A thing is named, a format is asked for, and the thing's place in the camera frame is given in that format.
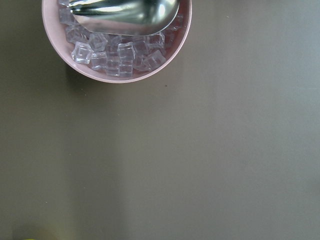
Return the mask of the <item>steel ice scoop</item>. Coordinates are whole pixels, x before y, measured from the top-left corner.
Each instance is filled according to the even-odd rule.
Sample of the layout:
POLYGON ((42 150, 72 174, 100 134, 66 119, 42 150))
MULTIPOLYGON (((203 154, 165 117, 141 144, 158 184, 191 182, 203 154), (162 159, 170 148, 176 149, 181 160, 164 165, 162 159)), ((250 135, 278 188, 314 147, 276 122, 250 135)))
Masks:
POLYGON ((92 33, 147 36, 167 28, 178 14, 179 0, 70 0, 76 21, 92 33))

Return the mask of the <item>pink ice bowl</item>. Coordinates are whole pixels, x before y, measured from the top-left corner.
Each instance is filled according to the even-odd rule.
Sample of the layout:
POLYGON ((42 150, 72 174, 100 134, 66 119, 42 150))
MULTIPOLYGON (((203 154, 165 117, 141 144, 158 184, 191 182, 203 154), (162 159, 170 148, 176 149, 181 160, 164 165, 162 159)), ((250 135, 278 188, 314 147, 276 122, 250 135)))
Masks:
POLYGON ((52 47, 64 62, 76 72, 90 79, 113 84, 133 83, 149 78, 164 69, 179 53, 183 47, 192 22, 192 1, 180 1, 178 13, 183 15, 182 28, 175 32, 174 42, 171 48, 166 51, 166 62, 159 68, 149 72, 134 71, 132 77, 108 76, 105 73, 97 72, 88 66, 73 61, 71 52, 74 46, 68 43, 65 36, 65 27, 59 21, 59 5, 56 0, 42 1, 42 20, 48 39, 52 47))

